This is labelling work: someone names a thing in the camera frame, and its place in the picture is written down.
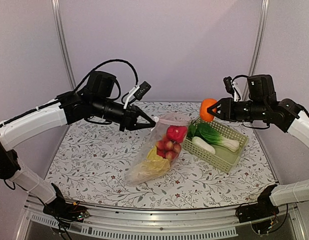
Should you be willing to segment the aluminium front rail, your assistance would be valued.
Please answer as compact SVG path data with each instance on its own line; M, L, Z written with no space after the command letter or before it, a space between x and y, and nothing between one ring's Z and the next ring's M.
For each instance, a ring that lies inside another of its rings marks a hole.
M240 222L236 206L202 209L141 209L84 203L89 217L65 228L43 213L29 196L21 212L17 240L305 240L296 204L281 206L268 233L270 217Z

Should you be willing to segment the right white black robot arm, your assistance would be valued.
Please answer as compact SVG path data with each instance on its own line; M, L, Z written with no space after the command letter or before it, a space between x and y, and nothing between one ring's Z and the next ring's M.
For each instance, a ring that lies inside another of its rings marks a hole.
M213 118L223 121L253 123L262 121L267 127L275 125L284 133L298 139L309 148L309 112L289 98L277 100L273 79L268 74L247 76L249 99L242 101L233 78L225 77L223 83L231 97L212 103L202 103L200 117L210 122ZM250 222L275 216L278 207L309 201L309 179L296 183L267 186L257 197L257 202L236 209L239 222Z

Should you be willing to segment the orange fruit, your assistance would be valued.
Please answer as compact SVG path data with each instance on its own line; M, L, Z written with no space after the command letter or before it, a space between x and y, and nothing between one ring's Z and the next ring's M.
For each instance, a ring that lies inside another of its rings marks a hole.
M214 115L208 112L208 108L217 103L217 100L213 98L206 98L201 102L199 109L199 116L203 121L212 122L214 120Z

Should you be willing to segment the green white bok choy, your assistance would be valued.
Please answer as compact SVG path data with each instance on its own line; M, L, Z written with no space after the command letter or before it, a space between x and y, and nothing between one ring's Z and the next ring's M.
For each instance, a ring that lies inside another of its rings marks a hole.
M188 127L187 138L192 141L193 137L200 137L211 146L217 145L226 148L231 152L236 152L240 147L239 141L223 136L208 123L198 123L197 125L194 125L193 123L190 124Z

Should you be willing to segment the left aluminium frame post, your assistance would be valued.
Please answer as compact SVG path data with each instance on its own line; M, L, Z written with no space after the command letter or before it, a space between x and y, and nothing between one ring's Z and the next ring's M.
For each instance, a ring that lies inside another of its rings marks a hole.
M60 51L62 55L62 59L64 62L64 67L66 71L66 75L69 81L70 88L72 90L76 87L76 81L72 69L72 64L69 56L69 51L66 43L66 36L64 32L64 26L62 21L61 9L60 9L60 1L59 0L51 0L52 12L55 22L56 33L59 41Z

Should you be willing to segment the beige perforated plastic basket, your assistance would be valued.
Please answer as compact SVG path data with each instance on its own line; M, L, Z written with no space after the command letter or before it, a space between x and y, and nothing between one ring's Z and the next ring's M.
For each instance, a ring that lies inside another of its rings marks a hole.
M192 155L197 156L201 160L207 162L208 164L214 166L224 173L229 173L231 168L235 166L239 159L241 158L242 152L245 150L245 147L249 141L249 138L245 135L237 132L229 128L227 125L221 124L217 121L206 122L202 120L200 117L197 117L190 124L194 124L195 126L199 123L209 124L212 128L217 130L221 135L231 140L237 140L240 143L240 147L236 152L231 152L230 150L218 146L212 145L215 149L215 154L212 154L196 145L194 145L190 139L187 138L182 143L182 148Z

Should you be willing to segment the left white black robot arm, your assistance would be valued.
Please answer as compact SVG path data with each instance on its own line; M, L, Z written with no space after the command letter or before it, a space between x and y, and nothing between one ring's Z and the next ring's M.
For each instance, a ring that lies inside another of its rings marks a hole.
M111 98L117 78L103 71L92 71L87 84L79 91L58 95L45 105L20 116L0 122L0 179L18 185L36 196L44 206L43 212L64 222L82 222L89 216L86 207L78 202L67 203L60 189L48 183L18 160L16 146L43 132L93 117L103 119L103 125L117 123L120 131L153 128L155 122L139 107L133 105L151 89L144 81L127 94L125 103Z

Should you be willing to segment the yellow napa cabbage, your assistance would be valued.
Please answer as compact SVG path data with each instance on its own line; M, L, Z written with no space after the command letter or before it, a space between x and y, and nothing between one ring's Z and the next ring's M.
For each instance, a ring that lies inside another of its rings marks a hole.
M138 185L163 176L171 168L170 160L157 155L157 147L152 147L147 153L143 150L125 175L126 183Z

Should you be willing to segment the red bell pepper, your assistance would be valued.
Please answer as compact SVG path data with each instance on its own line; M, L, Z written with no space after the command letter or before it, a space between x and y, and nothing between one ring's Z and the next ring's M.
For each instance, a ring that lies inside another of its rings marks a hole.
M171 125L166 130L166 137L175 143L181 144L187 136L187 133L188 128L186 126Z

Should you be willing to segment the right aluminium frame post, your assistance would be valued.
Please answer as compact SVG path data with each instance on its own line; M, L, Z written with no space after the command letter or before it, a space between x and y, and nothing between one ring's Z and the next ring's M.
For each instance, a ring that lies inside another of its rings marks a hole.
M252 58L251 58L251 62L250 62L249 70L248 70L249 76L254 75L257 69L258 60L259 60L259 56L260 56L261 49L262 49L265 29L267 25L269 3L270 3L269 0L261 1L260 16L259 16L259 22L258 22L258 27L257 27L257 32L256 32L256 40L255 40L254 50L252 53Z

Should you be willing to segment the clear zip top bag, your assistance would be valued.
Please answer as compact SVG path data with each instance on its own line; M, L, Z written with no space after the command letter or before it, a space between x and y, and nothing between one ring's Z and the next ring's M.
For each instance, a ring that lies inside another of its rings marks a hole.
M154 122L149 138L125 175L129 186L162 177L172 168L181 153L191 119L181 113L167 113L156 116Z

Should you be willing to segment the white radish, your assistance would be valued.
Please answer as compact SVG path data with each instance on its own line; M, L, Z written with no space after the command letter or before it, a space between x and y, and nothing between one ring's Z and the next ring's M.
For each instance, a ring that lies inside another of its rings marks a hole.
M215 154L216 150L214 147L212 147L210 144L208 144L207 142L205 142L203 139L201 139L198 136L194 136L191 140L191 142L198 146L201 149L204 149L205 151L208 151L211 154Z

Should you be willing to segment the aluminium frame post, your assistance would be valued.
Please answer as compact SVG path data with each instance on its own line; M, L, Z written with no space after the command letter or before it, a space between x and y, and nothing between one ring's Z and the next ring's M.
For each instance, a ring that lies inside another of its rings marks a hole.
M267 25L269 3L270 3L269 0L261 1L260 16L259 16L259 22L258 22L258 27L257 27L257 32L256 32L256 40L255 40L254 50L252 53L252 58L251 58L251 62L250 62L249 70L248 70L249 76L254 75L257 69L258 60L259 60L259 56L260 56L261 49L262 49L265 29Z
M69 51L66 43L66 36L64 32L64 26L62 21L61 9L60 9L60 1L59 0L51 0L52 12L55 22L56 33L59 41L60 51L62 55L62 59L64 62L64 67L66 71L66 75L69 81L70 88L72 90L76 87L76 81L72 69L72 64L69 56Z

